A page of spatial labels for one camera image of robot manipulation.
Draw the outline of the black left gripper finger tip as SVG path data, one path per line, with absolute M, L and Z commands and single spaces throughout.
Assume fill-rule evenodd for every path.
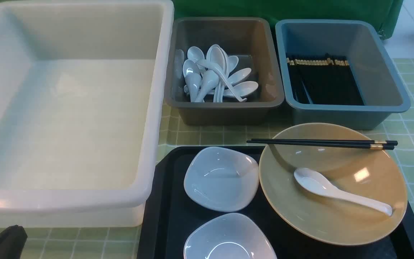
M 28 236 L 20 225 L 9 226 L 0 233 L 0 259 L 19 259 Z

